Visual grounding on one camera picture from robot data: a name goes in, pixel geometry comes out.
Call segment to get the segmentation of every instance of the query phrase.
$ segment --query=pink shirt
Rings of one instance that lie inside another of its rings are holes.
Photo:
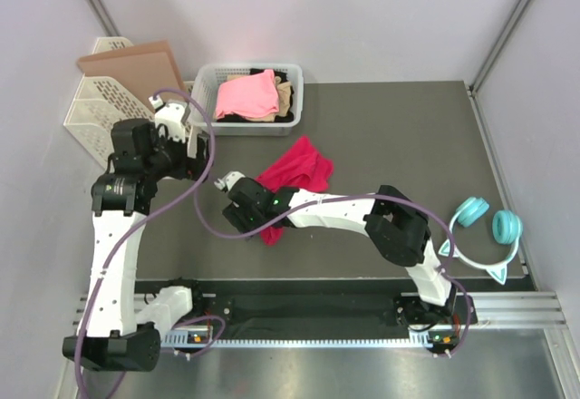
[[[218,120],[232,113],[246,118],[262,118],[278,111],[274,71],[265,70],[222,83],[217,91],[214,118]]]

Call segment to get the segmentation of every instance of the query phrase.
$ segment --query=headphone ear cup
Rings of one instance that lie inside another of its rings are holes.
[[[493,217],[491,227],[494,239],[502,245],[514,243],[524,231],[522,219],[516,213],[509,210],[501,210],[496,213]]]
[[[483,198],[470,197],[458,207],[457,221],[463,227],[469,227],[481,218],[488,209],[489,204]]]

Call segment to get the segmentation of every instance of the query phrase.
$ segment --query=metal floor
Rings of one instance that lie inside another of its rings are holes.
[[[86,373],[92,397],[110,374]],[[164,355],[149,374],[129,374],[123,399],[559,399],[541,331],[474,331],[451,360],[420,349],[214,349],[199,360]]]

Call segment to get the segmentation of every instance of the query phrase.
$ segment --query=cardboard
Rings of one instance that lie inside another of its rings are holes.
[[[86,56],[78,64],[89,77],[109,76],[151,109],[149,97],[160,88],[181,88],[183,82],[174,73],[166,52],[133,54],[129,56]],[[163,93],[164,100],[183,100],[173,93]]]
[[[87,63],[91,61],[100,61],[103,59],[112,59],[116,57],[125,57],[125,56],[133,56],[134,54],[147,54],[147,53],[160,53],[165,52],[171,62],[171,68],[177,79],[179,80],[180,86],[179,88],[181,91],[186,91],[185,84],[183,83],[183,79],[181,77],[181,73],[179,72],[179,68],[177,63],[175,62],[175,58],[173,57],[173,52],[171,51],[171,47],[169,46],[169,42],[167,40],[164,41],[156,41],[154,43],[147,43],[147,44],[138,44],[133,45],[132,47],[120,48],[118,50],[109,50],[107,52],[90,54],[88,56],[84,56],[78,60],[79,66],[81,63]]]

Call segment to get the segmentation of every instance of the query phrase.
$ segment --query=plastic basket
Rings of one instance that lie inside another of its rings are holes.
[[[99,38],[94,53],[132,46],[127,38]],[[185,82],[191,92],[193,82]],[[77,89],[64,127],[99,164],[106,168],[113,152],[112,125],[121,120],[153,120],[153,112],[111,77],[85,77]]]
[[[300,122],[304,99],[305,81],[302,68],[291,63],[212,63],[203,66],[196,77],[191,96],[206,109],[213,120],[218,99],[219,85],[231,74],[250,74],[251,68],[273,69],[288,75],[288,80],[294,88],[294,96],[290,112],[294,114],[292,122],[212,122],[214,132],[219,136],[286,136]],[[203,131],[208,126],[195,108],[193,125]]]

